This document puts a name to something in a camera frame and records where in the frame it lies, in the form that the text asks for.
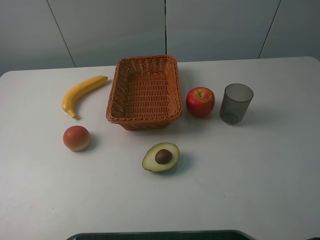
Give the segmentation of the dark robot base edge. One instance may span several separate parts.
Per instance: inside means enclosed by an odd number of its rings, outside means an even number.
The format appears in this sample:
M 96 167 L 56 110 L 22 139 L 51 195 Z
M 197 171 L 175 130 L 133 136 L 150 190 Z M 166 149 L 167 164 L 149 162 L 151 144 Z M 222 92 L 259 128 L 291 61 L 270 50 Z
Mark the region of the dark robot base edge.
M 68 240 L 253 240 L 237 230 L 78 233 Z

